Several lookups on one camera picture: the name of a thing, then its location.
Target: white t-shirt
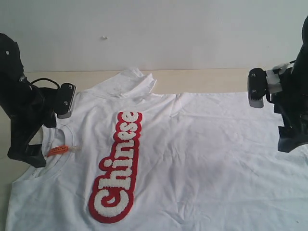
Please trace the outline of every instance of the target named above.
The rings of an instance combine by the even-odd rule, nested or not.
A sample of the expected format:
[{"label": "white t-shirt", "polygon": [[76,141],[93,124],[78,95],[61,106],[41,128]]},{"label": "white t-shirt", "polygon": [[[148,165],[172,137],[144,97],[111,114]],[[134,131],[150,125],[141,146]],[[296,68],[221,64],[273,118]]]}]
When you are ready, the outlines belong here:
[{"label": "white t-shirt", "polygon": [[6,230],[307,230],[308,150],[277,151],[272,104],[154,84],[130,69],[78,93],[42,151],[78,149],[13,182]]}]

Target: white wall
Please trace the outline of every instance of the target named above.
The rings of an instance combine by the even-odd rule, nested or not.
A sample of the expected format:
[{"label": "white wall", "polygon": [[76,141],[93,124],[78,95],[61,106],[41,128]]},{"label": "white wall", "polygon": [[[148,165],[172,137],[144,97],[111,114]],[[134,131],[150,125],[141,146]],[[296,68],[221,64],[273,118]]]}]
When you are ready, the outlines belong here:
[{"label": "white wall", "polygon": [[27,72],[251,68],[296,58],[307,9],[307,0],[0,0],[0,32],[19,43]]}]

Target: white cloth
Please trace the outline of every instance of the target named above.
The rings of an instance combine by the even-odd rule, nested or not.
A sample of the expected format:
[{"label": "white cloth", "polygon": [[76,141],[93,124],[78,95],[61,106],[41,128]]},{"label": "white cloth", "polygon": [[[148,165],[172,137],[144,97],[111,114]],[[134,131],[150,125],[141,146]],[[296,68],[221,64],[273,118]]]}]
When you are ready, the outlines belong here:
[{"label": "white cloth", "polygon": [[308,150],[277,151],[272,105],[154,84],[130,69],[78,93],[42,150],[79,150],[12,184],[6,230],[307,230]]}]

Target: orange tag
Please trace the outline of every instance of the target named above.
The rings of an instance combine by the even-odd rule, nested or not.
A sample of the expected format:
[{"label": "orange tag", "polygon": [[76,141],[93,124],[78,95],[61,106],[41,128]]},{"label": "orange tag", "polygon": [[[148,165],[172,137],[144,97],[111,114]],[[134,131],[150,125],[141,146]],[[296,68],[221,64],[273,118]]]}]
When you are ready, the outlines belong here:
[{"label": "orange tag", "polygon": [[62,155],[64,153],[67,153],[69,151],[69,147],[66,146],[66,145],[62,145],[62,146],[59,146],[59,147],[55,147],[55,148],[52,148],[47,157],[51,156],[51,155]]}]

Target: table surface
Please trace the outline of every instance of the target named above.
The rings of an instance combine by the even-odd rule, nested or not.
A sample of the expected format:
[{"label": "table surface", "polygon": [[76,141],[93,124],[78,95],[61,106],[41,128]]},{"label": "table surface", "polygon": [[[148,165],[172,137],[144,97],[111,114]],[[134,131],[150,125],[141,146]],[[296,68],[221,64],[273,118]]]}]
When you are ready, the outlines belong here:
[{"label": "table surface", "polygon": [[[182,92],[221,93],[247,91],[247,69],[210,69],[210,70],[171,70],[143,71],[152,73],[157,79],[153,93],[168,94]],[[69,82],[77,86],[77,91],[88,89],[118,72],[36,72],[27,73],[29,80],[47,77],[59,84]],[[37,86],[52,87],[46,81]],[[19,178],[29,167],[28,164],[7,157],[10,147],[10,120],[0,108],[0,231],[5,229],[6,214],[10,198],[11,182]],[[40,143],[39,131],[30,144]]]}]

